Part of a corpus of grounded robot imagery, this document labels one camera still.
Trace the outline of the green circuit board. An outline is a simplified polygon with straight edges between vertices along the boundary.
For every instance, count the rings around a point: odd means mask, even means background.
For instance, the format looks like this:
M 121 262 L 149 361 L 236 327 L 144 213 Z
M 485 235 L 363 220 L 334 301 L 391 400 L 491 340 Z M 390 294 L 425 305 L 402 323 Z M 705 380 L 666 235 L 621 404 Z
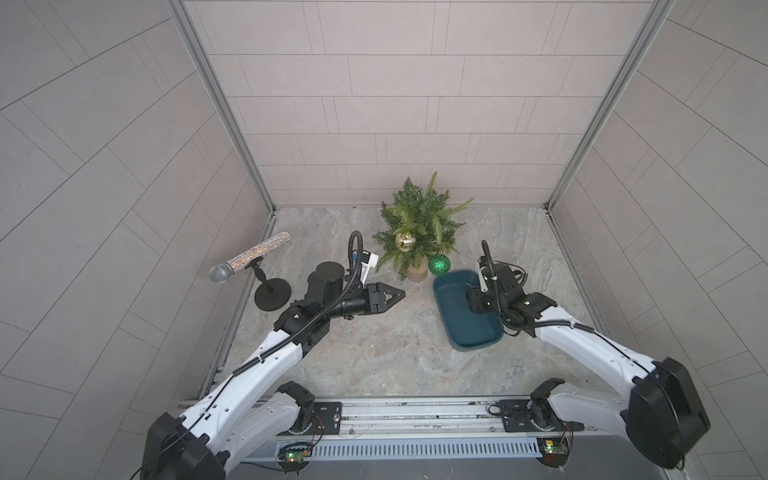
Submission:
M 277 463 L 284 473 L 296 473 L 306 468 L 312 456 L 313 444 L 294 442 L 282 446 L 277 453 Z
M 545 467 L 559 469 L 565 466 L 570 458 L 571 446 L 565 437 L 537 438 L 540 452 L 538 462 Z

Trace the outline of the left green circuit board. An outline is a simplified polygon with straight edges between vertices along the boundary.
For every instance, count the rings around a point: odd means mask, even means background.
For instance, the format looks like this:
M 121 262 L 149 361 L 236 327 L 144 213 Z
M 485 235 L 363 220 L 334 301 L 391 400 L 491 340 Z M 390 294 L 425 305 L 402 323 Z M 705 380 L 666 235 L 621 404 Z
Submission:
M 312 456 L 313 444 L 294 442 L 282 446 L 277 453 L 277 463 L 284 473 L 296 473 L 306 468 Z

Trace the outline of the small green christmas tree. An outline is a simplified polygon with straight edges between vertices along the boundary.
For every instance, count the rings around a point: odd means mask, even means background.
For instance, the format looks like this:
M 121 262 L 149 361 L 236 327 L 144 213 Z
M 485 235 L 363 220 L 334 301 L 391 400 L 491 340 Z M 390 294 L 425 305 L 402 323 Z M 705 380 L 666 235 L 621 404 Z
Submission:
M 437 175 L 433 174 L 428 185 L 421 187 L 406 179 L 401 189 L 393 194 L 392 202 L 381 204 L 380 216 L 386 228 L 373 235 L 373 240 L 383 249 L 379 265 L 390 263 L 401 280 L 411 270 L 427 265 L 431 256 L 455 250 L 455 236 L 463 227 L 456 216 L 473 203 L 469 199 L 453 205 L 448 190 L 436 190 L 436 180 Z M 398 250 L 395 235 L 399 232 L 410 232 L 416 237 L 412 251 Z

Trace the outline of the right green circuit board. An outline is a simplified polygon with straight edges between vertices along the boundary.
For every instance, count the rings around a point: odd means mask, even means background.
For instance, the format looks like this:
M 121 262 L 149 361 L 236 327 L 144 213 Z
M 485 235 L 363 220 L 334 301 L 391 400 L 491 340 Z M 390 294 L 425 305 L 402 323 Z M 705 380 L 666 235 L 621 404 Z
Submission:
M 565 437 L 537 438 L 540 452 L 538 462 L 545 467 L 559 469 L 565 466 L 570 458 L 571 446 Z

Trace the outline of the gold shiny ball ornament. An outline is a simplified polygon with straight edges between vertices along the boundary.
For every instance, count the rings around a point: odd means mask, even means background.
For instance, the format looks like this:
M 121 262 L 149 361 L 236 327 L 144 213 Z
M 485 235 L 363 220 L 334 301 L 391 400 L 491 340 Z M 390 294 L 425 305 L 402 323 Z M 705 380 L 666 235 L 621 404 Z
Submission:
M 417 239 L 410 232 L 399 232 L 395 235 L 395 245 L 399 251 L 407 253 L 416 246 Z

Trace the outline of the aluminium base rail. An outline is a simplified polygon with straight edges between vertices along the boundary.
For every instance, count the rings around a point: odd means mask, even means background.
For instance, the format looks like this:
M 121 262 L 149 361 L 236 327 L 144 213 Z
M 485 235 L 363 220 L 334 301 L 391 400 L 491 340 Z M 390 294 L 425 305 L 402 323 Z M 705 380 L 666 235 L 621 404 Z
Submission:
M 458 460 L 540 457 L 537 438 L 565 437 L 571 446 L 583 438 L 627 438 L 583 418 L 556 421 L 539 429 L 527 395 L 458 397 L 318 398 L 308 434 L 281 433 L 245 461 L 278 466 L 278 450 L 312 442 L 309 463 L 365 460 Z

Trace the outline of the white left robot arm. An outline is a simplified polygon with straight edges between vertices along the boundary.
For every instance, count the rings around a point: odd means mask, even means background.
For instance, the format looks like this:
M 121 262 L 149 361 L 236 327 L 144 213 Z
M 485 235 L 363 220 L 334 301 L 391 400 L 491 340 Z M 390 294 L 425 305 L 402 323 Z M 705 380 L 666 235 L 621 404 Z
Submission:
M 308 278 L 305 297 L 280 315 L 262 344 L 212 393 L 182 414 L 162 414 L 149 428 L 138 479 L 224 479 L 272 437 L 308 428 L 314 396 L 288 382 L 264 405 L 258 400 L 328 333 L 334 318 L 382 314 L 403 290 L 360 281 L 350 270 L 323 262 Z

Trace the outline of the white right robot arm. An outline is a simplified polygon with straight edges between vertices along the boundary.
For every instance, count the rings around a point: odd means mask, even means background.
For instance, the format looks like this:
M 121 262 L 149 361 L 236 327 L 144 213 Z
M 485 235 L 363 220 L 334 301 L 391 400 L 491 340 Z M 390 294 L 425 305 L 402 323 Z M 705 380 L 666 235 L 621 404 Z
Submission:
M 497 317 L 506 333 L 525 333 L 557 347 L 610 387 L 605 393 L 551 378 L 530 395 L 528 412 L 541 431 L 573 423 L 626 438 L 653 464 L 681 469 L 685 457 L 710 430 L 711 422 L 687 368 L 638 353 L 582 323 L 546 295 L 523 289 L 525 273 L 478 261 L 478 286 L 468 293 L 473 313 Z

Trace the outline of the teal plastic tray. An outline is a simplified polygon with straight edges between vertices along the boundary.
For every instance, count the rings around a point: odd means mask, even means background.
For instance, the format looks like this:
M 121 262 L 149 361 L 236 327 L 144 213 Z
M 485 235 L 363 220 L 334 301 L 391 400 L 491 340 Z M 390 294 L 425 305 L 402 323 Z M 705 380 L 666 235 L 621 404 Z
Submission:
M 449 342 L 458 351 L 485 348 L 504 335 L 501 322 L 493 313 L 473 313 L 467 295 L 479 287 L 478 275 L 471 270 L 456 270 L 436 277 L 433 292 Z

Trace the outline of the green glitter ball ornament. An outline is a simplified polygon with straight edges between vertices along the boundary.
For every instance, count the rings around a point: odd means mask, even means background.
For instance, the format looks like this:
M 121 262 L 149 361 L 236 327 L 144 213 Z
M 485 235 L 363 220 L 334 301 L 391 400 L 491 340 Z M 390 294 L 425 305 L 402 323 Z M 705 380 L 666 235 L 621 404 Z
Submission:
M 428 259 L 427 267 L 434 276 L 442 276 L 451 270 L 451 261 L 447 255 L 440 252 Z

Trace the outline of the glittery silver microphone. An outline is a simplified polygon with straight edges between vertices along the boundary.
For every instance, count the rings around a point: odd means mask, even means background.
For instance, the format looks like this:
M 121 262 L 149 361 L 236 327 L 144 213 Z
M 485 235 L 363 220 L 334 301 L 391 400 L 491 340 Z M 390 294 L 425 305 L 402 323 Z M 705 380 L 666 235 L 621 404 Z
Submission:
M 281 231 L 230 260 L 214 265 L 209 271 L 208 278 L 215 284 L 224 284 L 258 258 L 264 258 L 289 241 L 290 234 L 287 231 Z

